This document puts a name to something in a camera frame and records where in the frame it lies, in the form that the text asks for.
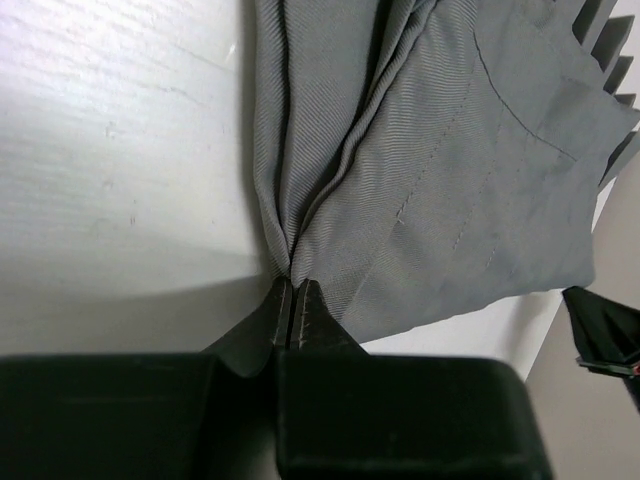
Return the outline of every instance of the pleated fabric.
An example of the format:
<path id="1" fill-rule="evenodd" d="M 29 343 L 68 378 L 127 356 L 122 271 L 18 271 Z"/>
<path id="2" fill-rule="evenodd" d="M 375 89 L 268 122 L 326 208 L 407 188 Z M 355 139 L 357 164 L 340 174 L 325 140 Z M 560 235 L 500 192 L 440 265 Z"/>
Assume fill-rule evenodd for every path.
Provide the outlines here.
<path id="1" fill-rule="evenodd" d="M 599 185 L 638 148 L 614 3 L 259 0 L 274 274 L 358 341 L 589 284 Z"/>

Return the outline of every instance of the gray garment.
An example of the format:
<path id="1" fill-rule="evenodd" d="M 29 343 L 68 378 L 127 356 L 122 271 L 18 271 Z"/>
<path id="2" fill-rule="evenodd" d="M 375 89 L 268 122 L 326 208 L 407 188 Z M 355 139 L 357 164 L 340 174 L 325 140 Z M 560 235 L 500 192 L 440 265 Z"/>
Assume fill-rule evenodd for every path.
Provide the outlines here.
<path id="1" fill-rule="evenodd" d="M 393 2 L 367 50 L 374 7 L 258 2 L 255 183 L 276 271 L 318 280 L 358 341 L 590 283 L 598 183 L 640 117 L 603 90 L 564 4 Z"/>

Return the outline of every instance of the gray fabric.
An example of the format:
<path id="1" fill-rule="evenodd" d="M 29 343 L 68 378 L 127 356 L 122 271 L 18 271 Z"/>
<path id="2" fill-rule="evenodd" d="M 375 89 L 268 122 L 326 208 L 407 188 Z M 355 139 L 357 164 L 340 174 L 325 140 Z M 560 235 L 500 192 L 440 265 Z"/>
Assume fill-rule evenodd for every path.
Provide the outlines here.
<path id="1" fill-rule="evenodd" d="M 367 50 L 375 3 L 258 1 L 255 183 L 276 271 L 318 280 L 357 340 L 591 282 L 598 183 L 639 117 L 603 90 L 566 5 L 393 2 Z"/>
<path id="2" fill-rule="evenodd" d="M 610 19 L 604 26 L 600 37 L 596 41 L 591 55 L 598 61 L 600 68 L 608 78 L 620 56 L 620 51 L 629 38 L 633 17 L 619 17 Z"/>

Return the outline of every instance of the wall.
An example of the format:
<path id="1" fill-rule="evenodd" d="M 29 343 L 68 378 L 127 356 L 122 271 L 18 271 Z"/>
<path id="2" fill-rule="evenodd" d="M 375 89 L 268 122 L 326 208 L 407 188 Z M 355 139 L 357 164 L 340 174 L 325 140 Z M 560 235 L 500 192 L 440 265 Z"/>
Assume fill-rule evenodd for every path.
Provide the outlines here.
<path id="1" fill-rule="evenodd" d="M 640 158 L 617 180 L 595 230 L 591 290 L 640 308 Z M 621 381 L 575 364 L 561 309 L 527 381 L 559 480 L 640 478 L 640 415 Z"/>

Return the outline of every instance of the black plastic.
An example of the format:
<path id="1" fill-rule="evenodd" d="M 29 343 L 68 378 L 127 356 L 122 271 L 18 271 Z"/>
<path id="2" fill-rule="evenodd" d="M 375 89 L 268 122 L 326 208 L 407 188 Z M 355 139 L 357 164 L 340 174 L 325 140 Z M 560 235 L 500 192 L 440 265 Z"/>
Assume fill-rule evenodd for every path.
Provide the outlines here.
<path id="1" fill-rule="evenodd" d="M 620 48 L 629 36 L 633 26 L 633 15 L 610 18 L 602 29 L 591 55 L 596 59 L 603 72 L 613 70 Z"/>
<path id="2" fill-rule="evenodd" d="M 278 357 L 287 480 L 552 478 L 527 391 L 494 360 Z"/>
<path id="3" fill-rule="evenodd" d="M 260 306 L 204 352 L 217 356 L 241 377 L 258 375 L 274 343 L 284 343 L 292 301 L 291 282 L 277 278 Z"/>
<path id="4" fill-rule="evenodd" d="M 0 362 L 0 478 L 189 478 L 217 367 L 205 355 Z"/>

